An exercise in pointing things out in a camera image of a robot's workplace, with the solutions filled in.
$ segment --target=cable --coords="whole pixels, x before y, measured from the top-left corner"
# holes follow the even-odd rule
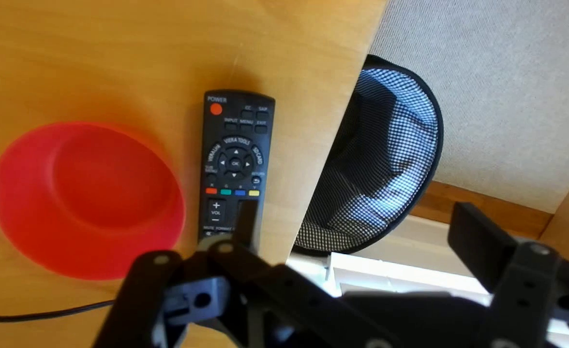
[[[0,322],[47,320],[47,318],[69,316],[69,314],[78,314],[78,312],[101,309],[101,307],[107,307],[107,305],[113,305],[113,299],[86,303],[86,305],[78,305],[78,307],[57,309],[57,310],[22,312],[22,314],[0,314]]]

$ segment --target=remote control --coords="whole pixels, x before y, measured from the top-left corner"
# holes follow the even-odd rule
[[[276,100],[266,94],[206,92],[200,239],[233,233],[249,198],[262,212],[274,111]]]

